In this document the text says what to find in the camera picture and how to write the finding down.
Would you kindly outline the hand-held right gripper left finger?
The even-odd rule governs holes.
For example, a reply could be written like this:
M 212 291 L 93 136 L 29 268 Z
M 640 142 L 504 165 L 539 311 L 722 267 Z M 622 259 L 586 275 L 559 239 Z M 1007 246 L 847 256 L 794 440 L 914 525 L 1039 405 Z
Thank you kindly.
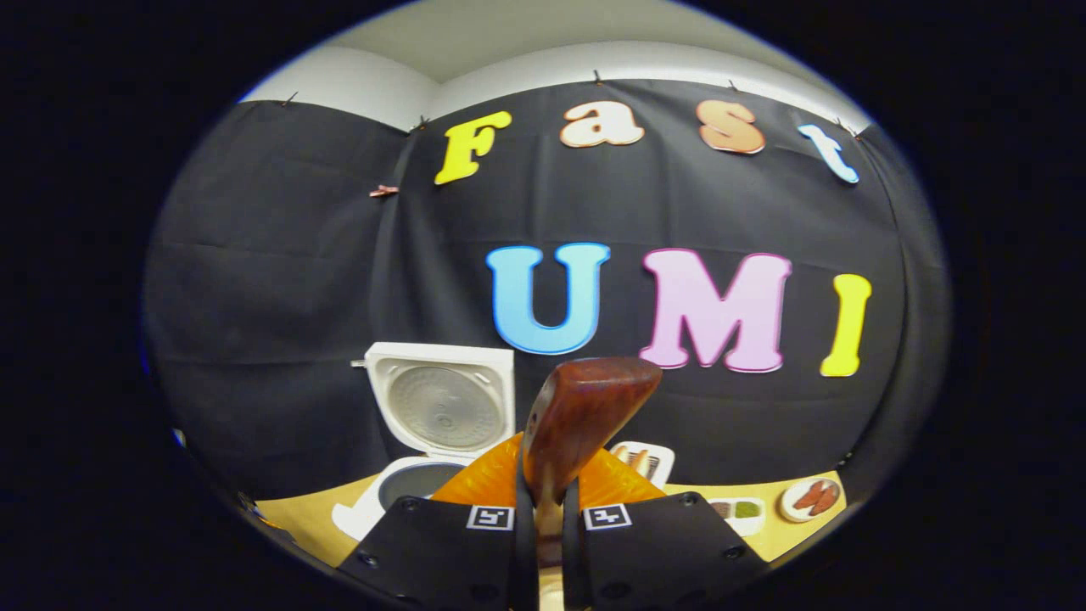
M 337 567 L 380 610 L 535 610 L 535 525 L 521 434 L 432 496 L 397 496 Z

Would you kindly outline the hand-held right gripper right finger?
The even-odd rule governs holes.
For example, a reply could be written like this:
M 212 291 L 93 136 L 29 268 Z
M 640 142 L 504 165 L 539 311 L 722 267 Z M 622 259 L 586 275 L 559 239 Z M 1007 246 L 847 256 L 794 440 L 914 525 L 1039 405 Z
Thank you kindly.
M 567 494 L 569 610 L 723 610 L 770 564 L 695 491 L 664 494 L 599 450 Z

